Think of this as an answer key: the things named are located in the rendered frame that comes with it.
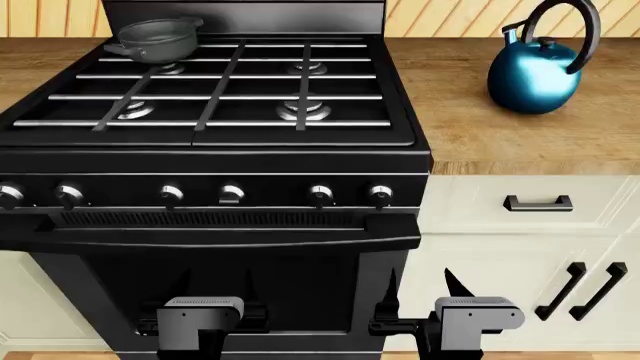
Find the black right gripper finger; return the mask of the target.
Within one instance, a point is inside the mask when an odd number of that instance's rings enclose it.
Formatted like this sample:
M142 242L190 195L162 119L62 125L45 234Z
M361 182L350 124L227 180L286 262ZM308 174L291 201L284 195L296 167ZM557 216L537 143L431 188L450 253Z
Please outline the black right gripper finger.
M448 268L444 269L444 276L451 297L474 297L474 294L471 293Z
M399 311L397 298L397 278L395 269L391 269L389 283L383 299L375 305L376 320L397 320Z

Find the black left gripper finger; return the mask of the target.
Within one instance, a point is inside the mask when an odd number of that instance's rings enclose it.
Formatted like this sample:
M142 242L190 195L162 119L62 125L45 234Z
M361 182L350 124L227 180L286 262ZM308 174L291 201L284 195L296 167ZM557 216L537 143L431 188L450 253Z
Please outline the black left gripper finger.
M186 269L174 284L174 296L186 296L191 282L192 269Z
M260 299L259 299L259 296L258 296L257 291L255 289L254 279L253 279L253 275L252 275L252 270L251 269L248 269L245 272L243 299L244 299L244 302L245 302L246 305L259 305L260 304Z

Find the silver black stove knob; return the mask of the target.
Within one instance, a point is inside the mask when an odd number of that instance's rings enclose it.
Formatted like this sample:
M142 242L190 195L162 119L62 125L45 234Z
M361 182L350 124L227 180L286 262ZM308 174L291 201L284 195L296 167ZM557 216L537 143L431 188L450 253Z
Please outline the silver black stove knob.
M0 208L11 211L24 201L24 189L11 182L0 182Z
M312 185L309 188L308 199L311 206L317 209L334 205L333 191L326 185Z
M372 206L380 210L391 205L393 191L386 185L372 185L369 189L369 200Z
M77 185L62 183L55 188L55 196L66 211L71 211L84 203L84 195Z
M244 191L237 185L223 185L219 191L218 203L221 206L238 205L245 197Z
M183 200L183 192L175 185L163 185L160 191L161 200L166 209L172 210Z

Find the black gas range stove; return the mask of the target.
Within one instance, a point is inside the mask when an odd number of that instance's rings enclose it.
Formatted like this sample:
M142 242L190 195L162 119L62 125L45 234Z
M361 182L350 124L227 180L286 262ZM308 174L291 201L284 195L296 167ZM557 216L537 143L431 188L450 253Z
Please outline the black gas range stove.
M59 228L355 228L369 215L418 213L433 157L384 42L386 0L104 0L114 36L0 112L0 182L24 201L0 221L46 218ZM93 62L120 29L147 20L196 17L199 46L230 40L364 41L390 96L390 128L17 128L18 116ZM63 209L55 188L77 185L84 203ZM221 206L223 185L245 193ZM317 209L312 185L333 191ZM168 210L163 185L183 200ZM376 209L372 185L393 191Z

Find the cream cabinet door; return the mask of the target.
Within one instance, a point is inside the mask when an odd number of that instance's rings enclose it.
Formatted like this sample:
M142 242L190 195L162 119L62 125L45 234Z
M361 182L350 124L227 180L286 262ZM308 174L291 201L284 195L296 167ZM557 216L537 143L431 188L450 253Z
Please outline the cream cabinet door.
M0 358L12 351L108 350L29 254L0 251Z
M410 251L398 297L403 318L427 317L436 299L448 296L448 268L475 296L503 296L524 311L524 325L486 335L486 351L600 351L580 347L569 314L587 275L615 241L612 236L427 234ZM569 281L567 267L584 262L587 272L548 320L534 313L549 305Z
M620 236L590 269L576 305L585 305L610 275L607 267L626 263L628 272L581 321L576 339L587 350L640 351L640 233Z

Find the black oven door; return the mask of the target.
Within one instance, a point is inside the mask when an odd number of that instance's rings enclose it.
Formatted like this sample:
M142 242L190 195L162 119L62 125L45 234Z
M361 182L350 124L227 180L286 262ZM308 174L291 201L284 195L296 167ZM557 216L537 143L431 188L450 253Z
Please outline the black oven door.
M186 296L244 296L252 270L268 310L268 332L232 334L221 360L379 360L384 338L369 335L391 269L406 251L131 251L34 254L34 260L120 360L159 360L151 323L192 269Z

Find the cream drawer front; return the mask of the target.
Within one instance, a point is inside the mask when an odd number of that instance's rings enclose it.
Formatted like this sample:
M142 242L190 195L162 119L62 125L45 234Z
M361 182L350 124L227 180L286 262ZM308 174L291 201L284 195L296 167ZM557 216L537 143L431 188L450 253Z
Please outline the cream drawer front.
M574 209L509 212L507 195L568 195ZM625 233L640 222L640 176L431 176L419 222L424 233Z

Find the black grate with silver bars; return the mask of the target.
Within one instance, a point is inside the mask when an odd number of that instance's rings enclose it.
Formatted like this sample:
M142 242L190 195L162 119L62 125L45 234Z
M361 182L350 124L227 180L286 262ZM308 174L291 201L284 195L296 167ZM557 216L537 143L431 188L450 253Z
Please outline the black grate with silver bars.
M147 65L101 53L86 67L18 116L17 128L390 128L390 96L364 41L311 42L230 40L202 44L181 62L185 71L159 75ZM302 62L303 74L288 68ZM311 62L328 71L310 75ZM117 116L131 100L151 100L152 113L135 120ZM298 119L276 113L283 101L298 100ZM321 121L308 122L307 103L331 107Z

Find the dark grey two-handled pot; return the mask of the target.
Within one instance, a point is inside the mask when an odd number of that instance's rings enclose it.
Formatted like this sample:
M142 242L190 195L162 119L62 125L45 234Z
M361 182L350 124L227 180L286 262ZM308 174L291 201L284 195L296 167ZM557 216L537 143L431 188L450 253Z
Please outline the dark grey two-handled pot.
M196 17L133 23L119 30L119 44L105 44L103 49L145 64L174 63L198 48L198 29L203 24Z

